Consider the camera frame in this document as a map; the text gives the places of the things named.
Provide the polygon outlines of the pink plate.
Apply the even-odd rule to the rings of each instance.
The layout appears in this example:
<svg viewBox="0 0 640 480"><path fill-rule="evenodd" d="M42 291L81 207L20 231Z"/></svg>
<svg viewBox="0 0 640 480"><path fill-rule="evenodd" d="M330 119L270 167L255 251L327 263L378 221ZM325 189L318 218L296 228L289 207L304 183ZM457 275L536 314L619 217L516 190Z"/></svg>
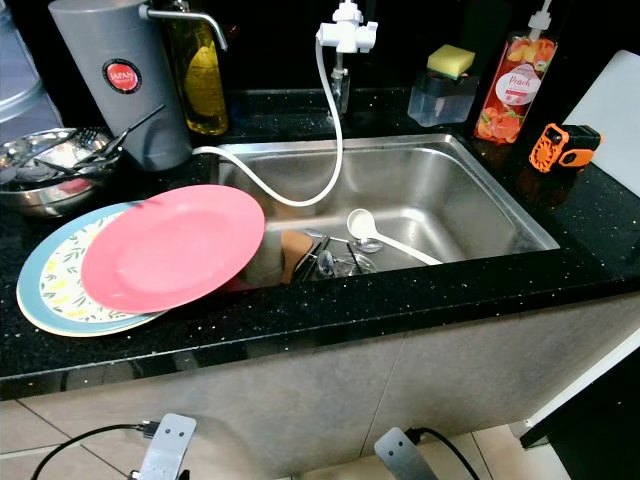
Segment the pink plate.
<svg viewBox="0 0 640 480"><path fill-rule="evenodd" d="M124 314L187 305L241 273L265 227L264 210L242 189L172 189L101 229L84 256L81 283L91 300Z"/></svg>

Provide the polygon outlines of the yellow cooking oil bottle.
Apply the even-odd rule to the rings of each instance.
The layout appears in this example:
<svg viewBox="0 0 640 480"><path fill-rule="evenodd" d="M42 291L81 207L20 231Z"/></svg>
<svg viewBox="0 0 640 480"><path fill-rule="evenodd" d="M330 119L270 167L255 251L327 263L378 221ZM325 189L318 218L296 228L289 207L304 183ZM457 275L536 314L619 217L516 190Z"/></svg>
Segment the yellow cooking oil bottle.
<svg viewBox="0 0 640 480"><path fill-rule="evenodd" d="M165 20L164 24L170 65L189 129L210 136L224 134L229 119L214 31L202 20Z"/></svg>

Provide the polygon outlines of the white cutting board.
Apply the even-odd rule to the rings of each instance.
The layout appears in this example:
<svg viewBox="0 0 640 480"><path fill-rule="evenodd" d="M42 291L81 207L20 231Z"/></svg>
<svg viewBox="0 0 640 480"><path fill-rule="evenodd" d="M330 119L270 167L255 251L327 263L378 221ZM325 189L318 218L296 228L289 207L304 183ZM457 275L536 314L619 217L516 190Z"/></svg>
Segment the white cutting board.
<svg viewBox="0 0 640 480"><path fill-rule="evenodd" d="M618 51L564 123L602 134L591 163L640 197L640 55Z"/></svg>

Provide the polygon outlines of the stainless steel bowl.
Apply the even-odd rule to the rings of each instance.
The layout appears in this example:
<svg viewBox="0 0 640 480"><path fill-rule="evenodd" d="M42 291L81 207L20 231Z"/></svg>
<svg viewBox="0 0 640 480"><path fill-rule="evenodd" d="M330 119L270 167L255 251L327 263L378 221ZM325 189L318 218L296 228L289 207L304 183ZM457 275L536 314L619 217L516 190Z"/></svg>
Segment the stainless steel bowl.
<svg viewBox="0 0 640 480"><path fill-rule="evenodd" d="M102 132L108 134L109 140L105 140L104 146L93 151L91 155L118 155L122 151L110 152L108 146L114 141L113 134L102 127ZM86 204L93 195L93 188L105 183L105 177L97 178L70 178L63 180L41 180L41 182L10 182L1 183L1 161L3 161L3 146L0 155L0 205L10 211L31 216L31 218L59 218L76 211L79 206Z"/></svg>

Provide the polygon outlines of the small orange black fan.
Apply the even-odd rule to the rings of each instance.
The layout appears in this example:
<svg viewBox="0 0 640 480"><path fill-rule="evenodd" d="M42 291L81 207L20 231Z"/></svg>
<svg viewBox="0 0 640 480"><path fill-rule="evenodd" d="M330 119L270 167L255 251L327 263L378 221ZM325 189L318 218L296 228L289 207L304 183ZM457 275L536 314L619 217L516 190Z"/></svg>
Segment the small orange black fan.
<svg viewBox="0 0 640 480"><path fill-rule="evenodd" d="M529 155L540 173L580 172L593 160L603 134L590 125L545 125Z"/></svg>

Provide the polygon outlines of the grey water filter canister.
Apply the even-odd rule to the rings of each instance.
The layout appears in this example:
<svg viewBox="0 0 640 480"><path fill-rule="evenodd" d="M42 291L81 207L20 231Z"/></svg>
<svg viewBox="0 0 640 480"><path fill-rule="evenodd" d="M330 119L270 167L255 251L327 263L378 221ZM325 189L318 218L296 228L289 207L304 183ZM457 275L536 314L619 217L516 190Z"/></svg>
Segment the grey water filter canister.
<svg viewBox="0 0 640 480"><path fill-rule="evenodd" d="M47 9L114 134L154 113L125 138L138 169L161 172L191 155L188 127L155 20L145 0L54 0Z"/></svg>

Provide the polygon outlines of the brown spatula with black handle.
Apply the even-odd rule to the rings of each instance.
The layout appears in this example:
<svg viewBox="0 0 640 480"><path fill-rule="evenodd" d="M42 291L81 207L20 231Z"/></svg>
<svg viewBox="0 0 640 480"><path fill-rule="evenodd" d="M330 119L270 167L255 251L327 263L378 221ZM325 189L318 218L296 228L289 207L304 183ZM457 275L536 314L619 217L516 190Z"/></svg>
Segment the brown spatula with black handle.
<svg viewBox="0 0 640 480"><path fill-rule="evenodd" d="M305 282L320 273L320 256L332 241L320 230L284 230L282 232L283 284Z"/></svg>

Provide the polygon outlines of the white tap diverter valve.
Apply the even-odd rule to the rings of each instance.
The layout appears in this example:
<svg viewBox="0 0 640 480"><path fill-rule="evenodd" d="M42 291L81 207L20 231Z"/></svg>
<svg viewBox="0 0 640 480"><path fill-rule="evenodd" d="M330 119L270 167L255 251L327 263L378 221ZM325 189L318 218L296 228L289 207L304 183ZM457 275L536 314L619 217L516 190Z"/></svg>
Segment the white tap diverter valve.
<svg viewBox="0 0 640 480"><path fill-rule="evenodd" d="M365 22L355 0L343 0L332 14L332 22L321 23L316 38L324 47L334 47L343 54L370 52L376 42L379 24Z"/></svg>

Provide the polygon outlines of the steel fork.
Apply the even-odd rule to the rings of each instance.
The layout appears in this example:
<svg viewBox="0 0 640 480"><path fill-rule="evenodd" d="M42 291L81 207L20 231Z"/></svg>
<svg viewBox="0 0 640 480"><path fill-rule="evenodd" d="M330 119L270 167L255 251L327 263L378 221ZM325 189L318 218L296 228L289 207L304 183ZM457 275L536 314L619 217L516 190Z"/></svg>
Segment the steel fork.
<svg viewBox="0 0 640 480"><path fill-rule="evenodd" d="M33 157L69 166L99 150L105 140L109 140L109 136L100 128L60 128L28 134L5 143L1 183L19 182L15 175L22 166L31 165Z"/></svg>
<svg viewBox="0 0 640 480"><path fill-rule="evenodd" d="M118 155L90 155L84 157L79 163L63 166L41 157L33 157L31 165L22 166L15 174L15 179L19 182L41 182L41 180L108 177L113 172L118 159Z"/></svg>

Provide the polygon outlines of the grey kitchen cabinet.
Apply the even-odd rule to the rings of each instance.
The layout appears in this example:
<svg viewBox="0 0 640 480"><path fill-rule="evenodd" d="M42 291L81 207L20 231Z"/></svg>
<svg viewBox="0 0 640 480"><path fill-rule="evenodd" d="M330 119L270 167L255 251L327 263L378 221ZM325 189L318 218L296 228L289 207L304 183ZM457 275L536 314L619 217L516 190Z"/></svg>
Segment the grey kitchen cabinet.
<svg viewBox="0 0 640 480"><path fill-rule="evenodd" d="M197 422L193 477L284 477L372 451L390 428L465 434L527 419L640 329L640 292L1 404L0 449L86 448L119 472L145 442L124 422Z"/></svg>

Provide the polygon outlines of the chrome filter spout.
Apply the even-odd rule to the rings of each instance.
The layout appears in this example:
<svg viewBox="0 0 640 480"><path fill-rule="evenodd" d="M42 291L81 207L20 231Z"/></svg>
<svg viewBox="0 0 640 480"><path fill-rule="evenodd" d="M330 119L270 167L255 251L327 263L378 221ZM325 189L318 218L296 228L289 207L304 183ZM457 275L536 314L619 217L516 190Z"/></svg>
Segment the chrome filter spout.
<svg viewBox="0 0 640 480"><path fill-rule="evenodd" d="M170 12L170 10L152 8L152 6L148 5L140 5L138 13L140 13L141 18L145 19L200 20L200 22L209 24L212 28L212 32L214 32L216 44L218 44L219 49L221 51L227 51L229 49L229 44L227 37L224 35L223 27L220 26L218 20L210 17L209 14L202 12Z"/></svg>

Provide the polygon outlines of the chrome tap stem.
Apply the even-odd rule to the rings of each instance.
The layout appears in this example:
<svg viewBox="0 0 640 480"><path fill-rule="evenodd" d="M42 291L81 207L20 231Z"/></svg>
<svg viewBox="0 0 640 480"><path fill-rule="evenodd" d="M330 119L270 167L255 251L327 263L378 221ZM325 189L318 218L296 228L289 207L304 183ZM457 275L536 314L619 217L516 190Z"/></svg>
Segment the chrome tap stem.
<svg viewBox="0 0 640 480"><path fill-rule="evenodd" d="M338 116L347 114L349 104L349 70L335 67L329 74L329 86Z"/></svg>

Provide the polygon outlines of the white plastic ladle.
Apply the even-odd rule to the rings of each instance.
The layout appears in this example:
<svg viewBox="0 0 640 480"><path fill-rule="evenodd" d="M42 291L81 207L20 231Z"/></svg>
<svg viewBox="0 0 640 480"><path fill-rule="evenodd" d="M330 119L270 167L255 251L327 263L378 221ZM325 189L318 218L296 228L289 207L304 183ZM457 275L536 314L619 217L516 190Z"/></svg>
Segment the white plastic ladle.
<svg viewBox="0 0 640 480"><path fill-rule="evenodd" d="M396 248L396 250L407 253L407 255L410 255L411 257L415 257L415 259L424 262L426 265L442 264L442 261L434 259L433 256L426 255L426 253L407 246L407 244L403 244L397 241L397 239L384 236L383 233L380 233L379 230L376 229L374 215L372 215L369 210L357 207L356 210L349 212L346 225L349 233L351 233L353 237L361 239L361 241L366 241L366 239L375 239L375 241L384 243L385 246Z"/></svg>

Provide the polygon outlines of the peach dish soap bottle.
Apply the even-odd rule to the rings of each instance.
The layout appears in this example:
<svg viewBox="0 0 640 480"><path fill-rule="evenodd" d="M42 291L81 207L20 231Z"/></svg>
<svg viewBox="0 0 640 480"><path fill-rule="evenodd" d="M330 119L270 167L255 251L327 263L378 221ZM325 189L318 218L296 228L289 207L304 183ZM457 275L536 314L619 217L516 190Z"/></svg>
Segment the peach dish soap bottle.
<svg viewBox="0 0 640 480"><path fill-rule="evenodd" d="M558 49L556 37L548 32L552 1L543 0L541 9L531 15L527 27L507 36L475 124L477 140L499 145L511 145L517 140L531 102L538 95Z"/></svg>

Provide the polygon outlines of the dark cabinet with white trim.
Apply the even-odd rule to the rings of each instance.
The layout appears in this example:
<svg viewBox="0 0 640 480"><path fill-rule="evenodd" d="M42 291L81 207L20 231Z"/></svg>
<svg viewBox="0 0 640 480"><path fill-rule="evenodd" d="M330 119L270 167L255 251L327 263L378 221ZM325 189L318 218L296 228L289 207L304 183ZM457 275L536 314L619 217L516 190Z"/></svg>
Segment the dark cabinet with white trim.
<svg viewBox="0 0 640 480"><path fill-rule="evenodd" d="M552 445L573 480L640 480L640 348L518 440Z"/></svg>

